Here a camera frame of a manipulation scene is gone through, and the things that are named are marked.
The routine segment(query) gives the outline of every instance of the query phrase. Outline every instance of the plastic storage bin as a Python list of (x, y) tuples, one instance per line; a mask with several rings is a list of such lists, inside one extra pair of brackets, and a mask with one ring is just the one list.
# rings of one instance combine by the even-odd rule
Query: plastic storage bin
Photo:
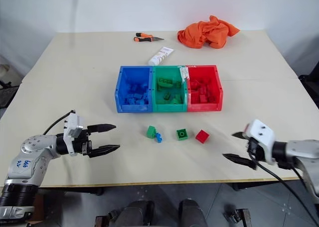
[(121, 66), (115, 89), (119, 113), (149, 113), (152, 107), (152, 66)]
[(152, 100), (154, 112), (187, 111), (187, 83), (182, 83), (180, 67), (153, 67)]
[(215, 65), (187, 66), (187, 111), (220, 111), (223, 103), (217, 67)]

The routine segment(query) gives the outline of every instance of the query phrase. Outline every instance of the tube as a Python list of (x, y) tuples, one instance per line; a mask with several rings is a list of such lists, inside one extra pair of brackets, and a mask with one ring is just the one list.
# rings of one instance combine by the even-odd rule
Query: tube
[(171, 54), (174, 50), (167, 47), (162, 47), (159, 52), (156, 53), (149, 61), (148, 64), (155, 66), (159, 65), (161, 61), (163, 61), (168, 55)]

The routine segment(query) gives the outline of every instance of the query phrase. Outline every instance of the white wall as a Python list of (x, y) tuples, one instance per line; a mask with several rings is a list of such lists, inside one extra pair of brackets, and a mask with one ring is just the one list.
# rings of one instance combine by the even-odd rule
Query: white wall
[(25, 75), (55, 32), (178, 30), (210, 14), (266, 29), (298, 74), (319, 61), (319, 0), (0, 0), (0, 55)]

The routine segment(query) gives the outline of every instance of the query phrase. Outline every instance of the orange cloth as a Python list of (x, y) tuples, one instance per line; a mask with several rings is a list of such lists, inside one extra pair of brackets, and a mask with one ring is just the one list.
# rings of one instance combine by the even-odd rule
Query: orange cloth
[(226, 44), (227, 36), (233, 36), (240, 31), (213, 15), (209, 20), (191, 24), (185, 30), (180, 30), (177, 33), (178, 40), (190, 48), (200, 49), (205, 42), (208, 42), (210, 47), (220, 49)]

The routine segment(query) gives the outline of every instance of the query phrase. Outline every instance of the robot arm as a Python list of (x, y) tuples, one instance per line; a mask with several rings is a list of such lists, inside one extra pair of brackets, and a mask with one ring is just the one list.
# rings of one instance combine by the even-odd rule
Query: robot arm
[(70, 113), (64, 133), (36, 135), (25, 140), (19, 155), (9, 166), (0, 197), (0, 224), (29, 219), (34, 211), (33, 201), (41, 185), (50, 160), (61, 155), (77, 153), (96, 157), (115, 151), (120, 145), (105, 145), (92, 149), (88, 136), (116, 128), (110, 124), (88, 126), (83, 130), (82, 118)]
[[(243, 132), (234, 133), (233, 136), (248, 140), (247, 151), (257, 161), (265, 161), (270, 165), (277, 163), (283, 169), (300, 169), (306, 188), (319, 210), (319, 141), (275, 141), (274, 132), (257, 119), (249, 123)], [(249, 159), (234, 154), (224, 156), (235, 163), (256, 169), (256, 163)]]

